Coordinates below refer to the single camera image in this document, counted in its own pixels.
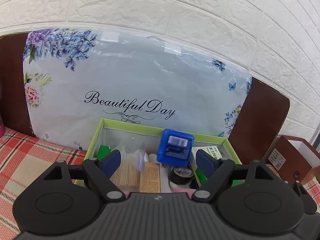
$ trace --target white brick wall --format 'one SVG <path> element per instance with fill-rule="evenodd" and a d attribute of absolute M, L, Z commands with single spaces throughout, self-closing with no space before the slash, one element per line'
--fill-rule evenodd
<path fill-rule="evenodd" d="M 0 0 L 0 36 L 51 26 L 138 29 L 227 58 L 291 101 L 281 133 L 320 123 L 320 0 Z"/>

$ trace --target blue box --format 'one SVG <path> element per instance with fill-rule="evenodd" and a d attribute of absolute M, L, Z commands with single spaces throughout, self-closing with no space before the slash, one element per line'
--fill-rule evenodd
<path fill-rule="evenodd" d="M 158 162 L 186 168 L 193 140 L 192 134 L 164 129 L 157 154 Z"/>

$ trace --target white tape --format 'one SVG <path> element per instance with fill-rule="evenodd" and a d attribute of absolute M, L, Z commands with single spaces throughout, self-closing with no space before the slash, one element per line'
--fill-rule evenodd
<path fill-rule="evenodd" d="M 101 36 L 102 41 L 118 42 L 120 33 L 104 31 Z"/>
<path fill-rule="evenodd" d="M 166 43 L 164 45 L 164 53 L 181 56 L 181 48 L 179 46 Z"/>

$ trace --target black tape roll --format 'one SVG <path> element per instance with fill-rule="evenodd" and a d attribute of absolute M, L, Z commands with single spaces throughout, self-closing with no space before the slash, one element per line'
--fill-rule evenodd
<path fill-rule="evenodd" d="M 193 171 L 188 168 L 174 167 L 169 174 L 169 180 L 177 185 L 186 185 L 193 179 Z"/>

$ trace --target silver screw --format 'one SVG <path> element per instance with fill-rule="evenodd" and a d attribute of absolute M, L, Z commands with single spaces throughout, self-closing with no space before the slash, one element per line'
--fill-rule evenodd
<path fill-rule="evenodd" d="M 110 191 L 107 193 L 107 197 L 111 199 L 118 199 L 122 197 L 122 193 L 120 191 Z"/>
<path fill-rule="evenodd" d="M 210 197 L 210 192 L 206 190 L 197 190 L 195 193 L 197 198 L 208 198 Z"/>

